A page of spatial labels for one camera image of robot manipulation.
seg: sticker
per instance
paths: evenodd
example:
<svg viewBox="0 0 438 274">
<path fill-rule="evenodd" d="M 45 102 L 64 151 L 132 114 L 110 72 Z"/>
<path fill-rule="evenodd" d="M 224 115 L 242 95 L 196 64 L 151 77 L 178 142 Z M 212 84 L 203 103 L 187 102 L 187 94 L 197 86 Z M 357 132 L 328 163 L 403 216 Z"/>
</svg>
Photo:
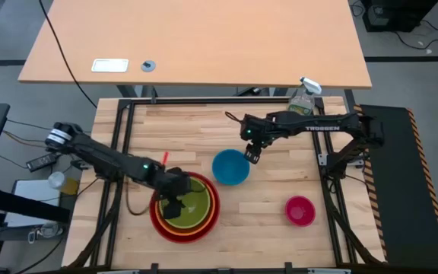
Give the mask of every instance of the sticker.
<svg viewBox="0 0 438 274">
<path fill-rule="evenodd" d="M 92 72 L 126 72 L 128 70 L 127 59 L 95 59 L 92 64 Z"/>
</svg>

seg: blue bowl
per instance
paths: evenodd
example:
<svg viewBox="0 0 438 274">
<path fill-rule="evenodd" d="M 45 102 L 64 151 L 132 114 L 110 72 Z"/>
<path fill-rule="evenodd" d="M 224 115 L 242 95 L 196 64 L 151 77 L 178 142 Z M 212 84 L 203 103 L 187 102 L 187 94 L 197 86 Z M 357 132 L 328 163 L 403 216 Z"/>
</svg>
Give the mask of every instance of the blue bowl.
<svg viewBox="0 0 438 274">
<path fill-rule="evenodd" d="M 227 149 L 219 152 L 212 161 L 212 173 L 216 180 L 235 186 L 242 183 L 249 175 L 249 162 L 241 151 Z"/>
</svg>

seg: wooden table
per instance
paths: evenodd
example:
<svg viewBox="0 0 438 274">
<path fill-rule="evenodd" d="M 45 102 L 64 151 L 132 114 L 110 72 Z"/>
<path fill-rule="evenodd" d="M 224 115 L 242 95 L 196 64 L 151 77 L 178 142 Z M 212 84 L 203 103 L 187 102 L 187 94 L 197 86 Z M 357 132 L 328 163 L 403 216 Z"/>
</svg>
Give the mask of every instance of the wooden table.
<svg viewBox="0 0 438 274">
<path fill-rule="evenodd" d="M 347 1 L 55 0 L 49 17 L 80 83 L 371 87 Z M 95 59 L 128 71 L 92 72 Z M 46 22 L 19 80 L 73 82 Z"/>
<path fill-rule="evenodd" d="M 326 114 L 346 112 L 342 97 L 323 100 Z M 117 99 L 100 100 L 92 132 L 92 138 L 98 142 L 111 143 L 117 103 Z M 213 157 L 225 148 L 243 151 L 246 147 L 240 139 L 239 123 L 226 118 L 224 111 L 238 117 L 244 113 L 264 116 L 285 107 L 284 104 L 139 105 L 135 108 L 130 153 L 160 161 L 163 152 L 170 151 L 169 167 L 179 166 L 214 181 Z M 332 133 L 336 151 L 350 139 L 345 133 Z M 282 268 L 284 262 L 292 262 L 294 267 L 334 266 L 316 161 L 312 135 L 303 133 L 277 140 L 265 149 L 262 159 L 251 165 L 250 175 L 241 185 L 224 186 L 214 181 L 221 199 L 221 214 L 214 230 L 193 244 L 165 240 L 154 230 L 149 214 L 130 215 L 123 198 L 113 269 L 149 269 L 151 263 L 159 263 L 161 269 Z M 353 167 L 348 168 L 347 174 L 363 178 L 361 171 Z M 81 188 L 92 180 L 94 172 L 85 171 Z M 341 183 L 352 229 L 371 253 L 383 260 L 366 186 L 349 178 Z M 131 207 L 139 211 L 148 204 L 151 190 L 136 184 L 131 186 Z M 64 266 L 75 259 L 94 233 L 102 191 L 103 183 L 98 181 L 79 196 L 65 247 Z M 308 197 L 316 207 L 316 220 L 307 228 L 290 225 L 284 216 L 284 204 L 294 195 Z M 101 244 L 100 263 L 106 239 L 103 237 Z M 340 236 L 340 240 L 347 262 L 344 237 Z"/>
</svg>

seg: black mat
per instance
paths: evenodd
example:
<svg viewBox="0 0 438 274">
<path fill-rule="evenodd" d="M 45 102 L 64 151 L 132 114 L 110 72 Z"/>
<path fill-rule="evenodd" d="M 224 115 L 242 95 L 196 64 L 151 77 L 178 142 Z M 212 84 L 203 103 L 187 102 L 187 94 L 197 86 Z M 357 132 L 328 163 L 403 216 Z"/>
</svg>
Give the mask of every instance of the black mat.
<svg viewBox="0 0 438 274">
<path fill-rule="evenodd" d="M 365 179 L 386 260 L 438 268 L 438 204 L 413 114 L 397 107 L 360 108 L 383 121 L 385 131 L 384 146 L 369 150 Z"/>
</svg>

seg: spray bottle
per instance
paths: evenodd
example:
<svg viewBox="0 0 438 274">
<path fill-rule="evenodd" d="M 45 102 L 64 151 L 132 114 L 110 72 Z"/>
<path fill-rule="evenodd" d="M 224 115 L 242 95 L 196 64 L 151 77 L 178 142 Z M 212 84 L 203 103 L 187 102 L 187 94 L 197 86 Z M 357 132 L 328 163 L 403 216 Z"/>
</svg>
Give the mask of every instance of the spray bottle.
<svg viewBox="0 0 438 274">
<path fill-rule="evenodd" d="M 320 95 L 322 88 L 317 82 L 305 77 L 302 77 L 300 82 L 303 84 L 302 93 L 300 95 L 297 94 L 299 89 L 294 92 L 287 109 L 301 115 L 310 115 L 316 105 L 314 94 Z"/>
</svg>

